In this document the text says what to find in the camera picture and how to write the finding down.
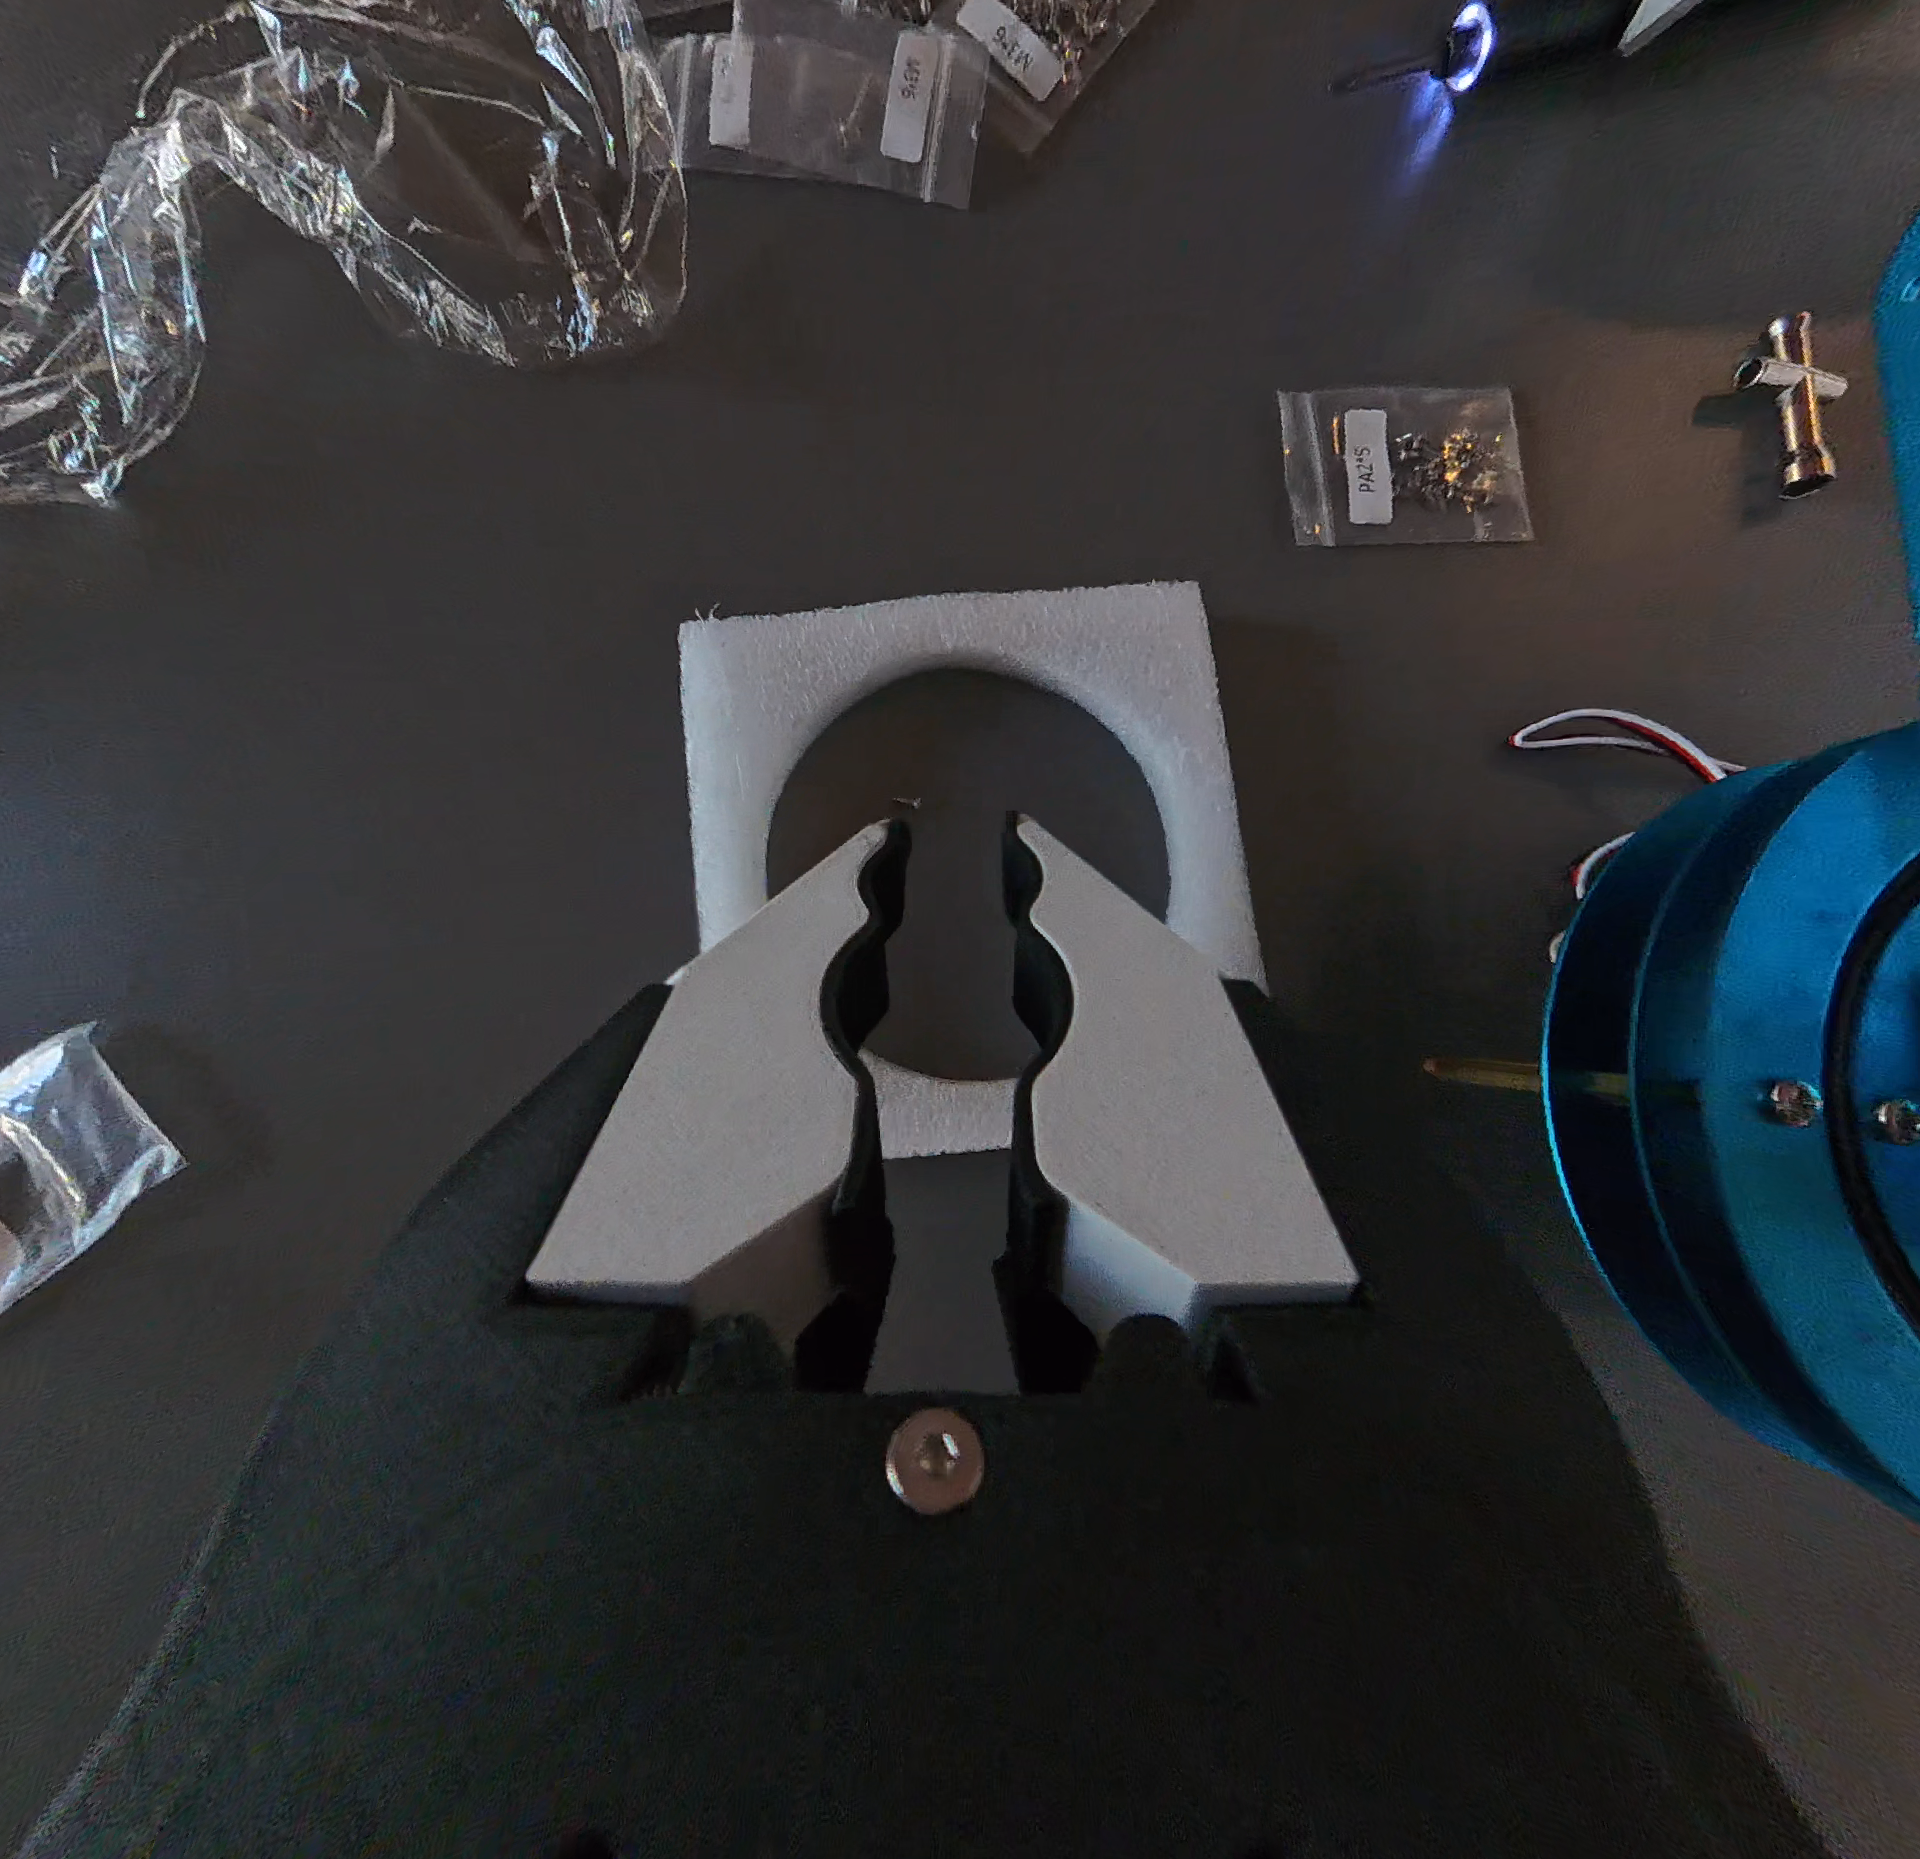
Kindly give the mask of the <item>brass standoff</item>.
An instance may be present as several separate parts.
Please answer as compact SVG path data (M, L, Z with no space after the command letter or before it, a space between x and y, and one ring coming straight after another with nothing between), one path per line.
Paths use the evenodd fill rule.
M1527 1098L1552 1098L1553 1092L1577 1096L1587 1100L1627 1103L1631 1100L1631 1081L1619 1070L1593 1070L1568 1067L1539 1067L1527 1060L1501 1057L1468 1057L1468 1056L1430 1056L1422 1060L1428 1078L1493 1089Z

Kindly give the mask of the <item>dark grey desk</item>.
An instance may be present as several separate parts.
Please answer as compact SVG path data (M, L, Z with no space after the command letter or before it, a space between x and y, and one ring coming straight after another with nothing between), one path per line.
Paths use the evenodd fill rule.
M206 200L209 362L109 507L4 509L4 1056L77 1021L187 1153L4 1318L4 1851L158 1639L302 1356L442 1171L694 950L680 624L1204 589L1288 1108L1552 1294L1730 1685L1846 1855L1917 1855L1917 1532L1619 1321L1534 1114L1567 870L1683 772L1902 724L1872 306L1917 209L1917 0L1698 12L1450 115L1333 94L1462 0L1168 0L964 214L697 176L640 359L393 339ZM1836 480L1732 372L1814 313ZM1534 541L1305 551L1280 390L1510 385Z

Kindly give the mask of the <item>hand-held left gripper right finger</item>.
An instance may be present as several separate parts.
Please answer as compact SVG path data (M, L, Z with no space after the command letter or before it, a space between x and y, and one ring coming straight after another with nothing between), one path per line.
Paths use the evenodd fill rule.
M1357 1263L1210 956L1031 817L1005 880L1040 1042L1016 1154L1043 1289L1078 1318L1350 1300Z

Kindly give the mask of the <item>white foam square with hole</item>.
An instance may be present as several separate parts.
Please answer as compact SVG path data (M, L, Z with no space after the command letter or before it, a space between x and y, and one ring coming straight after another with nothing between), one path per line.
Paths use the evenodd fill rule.
M781 789L812 740L884 685L931 670L1007 674L1064 696L1127 748L1155 794L1167 853L1162 924L1123 924L1123 896L1051 828L1022 840L1044 864L1035 924L1090 983L1075 1030L1094 1056L1035 1079L1035 1101L1094 1091L1128 1128L1163 1111L1204 1154L1297 1151L1225 983L1264 986L1212 635L1194 581L942 593L680 631L689 832L701 950L765 901Z

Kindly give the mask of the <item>metal cross wrench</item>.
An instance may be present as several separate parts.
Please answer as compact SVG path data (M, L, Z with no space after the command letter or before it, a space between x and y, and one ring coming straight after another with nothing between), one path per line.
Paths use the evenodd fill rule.
M1814 313L1800 309L1775 315L1736 362L1732 385L1763 393L1775 405L1781 434L1776 484L1784 501L1827 488L1836 480L1827 406L1847 393L1850 380L1818 362Z

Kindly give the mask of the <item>black electric screwdriver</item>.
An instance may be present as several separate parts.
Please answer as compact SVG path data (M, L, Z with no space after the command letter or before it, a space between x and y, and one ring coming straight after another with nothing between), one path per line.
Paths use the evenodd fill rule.
M1433 89L1451 99L1501 79L1609 51L1639 0L1468 0L1431 45L1336 75L1333 94L1391 84Z

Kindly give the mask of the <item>crumpled clear plastic wrap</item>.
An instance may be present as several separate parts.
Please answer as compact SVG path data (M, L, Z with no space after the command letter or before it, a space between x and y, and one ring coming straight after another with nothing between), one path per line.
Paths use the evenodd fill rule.
M393 333L504 366L655 342L680 135L637 0L239 0L166 45L4 293L2 499L112 501L206 356L199 199L328 252Z

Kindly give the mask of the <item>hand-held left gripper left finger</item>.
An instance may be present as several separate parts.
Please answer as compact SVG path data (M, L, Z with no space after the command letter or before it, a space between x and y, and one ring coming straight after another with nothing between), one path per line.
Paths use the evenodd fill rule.
M550 1298L871 1342L897 1244L867 1040L892 1005L910 832L877 821L700 953L527 1270Z

